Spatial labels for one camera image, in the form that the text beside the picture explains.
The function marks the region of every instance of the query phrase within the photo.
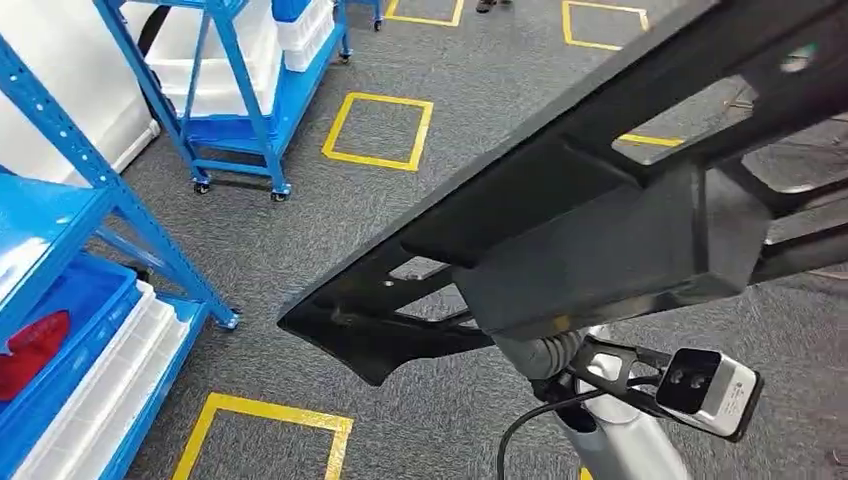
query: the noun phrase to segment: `blue shelving unit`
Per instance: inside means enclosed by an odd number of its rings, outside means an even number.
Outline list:
[[[173,106],[162,93],[141,52],[127,32],[126,22],[119,10],[126,1],[128,0],[94,0],[94,4],[138,77],[139,84],[160,123],[188,165],[195,192],[206,193],[209,190],[209,170],[226,170],[271,177],[271,198],[275,201],[286,200],[291,194],[291,184],[286,180],[282,165],[286,147],[321,82],[327,64],[333,58],[336,46],[341,46],[339,56],[342,61],[347,62],[351,55],[347,41],[344,0],[337,2],[335,29],[306,72],[287,71],[285,62],[281,62],[274,107],[268,116],[263,116],[260,110],[233,26],[234,17],[249,0],[140,0],[171,7],[194,8],[203,12],[187,104],[181,119],[177,118]],[[247,116],[191,117],[191,105],[200,67],[199,55],[210,22],[215,22],[215,28],[221,37],[221,44],[244,100]],[[196,147],[199,146],[261,155],[265,165],[245,165],[223,159],[201,158],[196,152]]]
[[[238,8],[235,2],[228,5],[232,11]],[[0,91],[92,187],[78,188],[21,178],[0,165],[0,333],[8,336],[6,334],[11,332],[6,330],[20,325],[92,236],[100,237],[185,290],[185,298],[158,295],[176,308],[181,320],[189,322],[189,334],[102,476],[120,479],[207,316],[211,314],[220,326],[228,329],[236,327],[238,317],[182,254],[141,200],[112,170],[2,35]],[[122,219],[146,248],[104,227],[102,223],[108,214]],[[6,478],[11,473],[0,472],[0,477]]]

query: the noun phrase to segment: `shoe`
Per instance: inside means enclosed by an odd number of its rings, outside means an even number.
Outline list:
[[[498,0],[480,0],[477,2],[477,13],[489,13],[489,10],[498,3]]]

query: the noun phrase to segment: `red cloth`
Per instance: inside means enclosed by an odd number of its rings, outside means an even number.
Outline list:
[[[6,342],[11,355],[0,354],[0,401],[8,402],[26,388],[59,352],[71,328],[67,310],[27,325]]]

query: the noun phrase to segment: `white plastic bin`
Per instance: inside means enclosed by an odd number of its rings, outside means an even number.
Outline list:
[[[294,22],[277,22],[277,41],[283,50],[303,50],[328,11],[332,15],[333,2],[312,0]]]
[[[324,42],[333,33],[335,25],[333,21],[333,9],[330,8],[326,10],[323,18],[306,42],[304,42],[303,46],[285,51],[286,69],[293,72],[305,72],[309,68],[309,65],[312,64],[312,60],[315,59],[315,55],[318,54],[318,50],[321,50]]]
[[[14,480],[99,478],[188,333],[174,308],[142,299],[30,451]]]
[[[276,36],[272,35],[268,37],[268,40],[274,44],[270,55],[261,62],[256,70],[256,76],[250,74],[253,93],[256,94],[256,100],[259,101],[259,109],[263,115],[270,115],[274,108],[274,97],[283,60],[283,49],[277,44]],[[188,100],[188,87],[163,87],[162,93],[174,102],[177,115],[182,116],[185,113],[186,100]],[[247,115],[247,107],[244,106],[244,99],[238,87],[207,88],[205,85],[198,85],[191,107],[192,118],[217,114]]]
[[[145,60],[156,72],[163,88],[188,90],[197,35],[200,32],[202,12],[193,8],[172,8],[156,40],[150,46]],[[251,0],[233,21],[239,49],[251,78],[267,64],[274,42],[268,36],[276,35],[271,16],[271,0]],[[202,50],[198,86],[208,89],[237,89],[227,54],[210,21],[209,32]]]

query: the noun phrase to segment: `yellow tape square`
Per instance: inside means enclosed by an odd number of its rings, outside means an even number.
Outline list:
[[[330,454],[327,457],[327,470],[324,473],[324,480],[339,480],[342,473],[345,449],[347,448],[347,437],[353,428],[352,418],[338,417],[336,415],[215,392],[210,393],[209,397],[206,398],[206,403],[203,404],[203,410],[200,411],[200,415],[197,417],[197,422],[194,424],[194,429],[191,431],[172,480],[188,480],[191,469],[194,467],[197,457],[200,456],[200,450],[206,438],[206,432],[212,426],[212,420],[215,417],[215,412],[218,410],[332,430],[335,433],[333,434],[333,443],[330,446]]]
[[[602,8],[605,10],[617,10],[620,12],[629,12],[635,13],[639,15],[639,24],[642,26],[642,30],[648,31],[648,12],[644,8],[632,8],[632,7],[619,7],[617,5],[604,5],[602,3],[589,3],[589,2],[578,2],[575,0],[563,0],[562,2],[562,33],[565,35],[565,43],[569,45],[576,45],[578,47],[589,47],[589,48],[601,48],[603,50],[621,50],[621,46],[619,45],[610,45],[607,43],[594,43],[594,42],[584,42],[582,40],[575,40],[574,36],[571,33],[571,10],[570,8],[574,7],[590,7],[590,8]]]
[[[625,142],[656,145],[658,147],[676,147],[683,143],[683,139],[681,138],[648,137],[646,135],[636,135],[635,133],[625,133],[618,137],[618,139]]]
[[[389,160],[379,157],[369,157],[367,155],[356,155],[353,153],[337,152],[336,140],[339,138],[345,119],[347,119],[350,108],[355,100],[370,100],[374,102],[397,103],[400,105],[409,105],[422,109],[421,121],[418,123],[418,131],[415,134],[415,142],[412,145],[412,152],[406,160]],[[336,119],[333,121],[333,126],[330,127],[330,133],[327,135],[327,140],[324,142],[324,147],[321,149],[328,158],[335,160],[343,160],[346,162],[364,163],[367,165],[375,165],[378,167],[397,168],[415,172],[418,170],[418,162],[421,160],[421,153],[424,151],[424,140],[427,138],[427,131],[430,129],[430,118],[433,116],[433,102],[423,100],[413,100],[411,98],[389,97],[386,95],[374,95],[371,93],[351,92],[347,94]]]
[[[395,10],[397,10],[397,4],[399,0],[391,0],[389,2],[388,8],[386,8],[386,15],[383,18],[389,18],[392,20],[400,20],[402,22],[414,22],[414,23],[425,23],[427,25],[438,25],[440,27],[458,27],[459,26],[459,18],[462,16],[462,6],[465,3],[464,0],[456,0],[456,4],[453,7],[453,17],[450,20],[433,20],[432,18],[421,18],[421,17],[404,17],[403,15],[395,15]]]

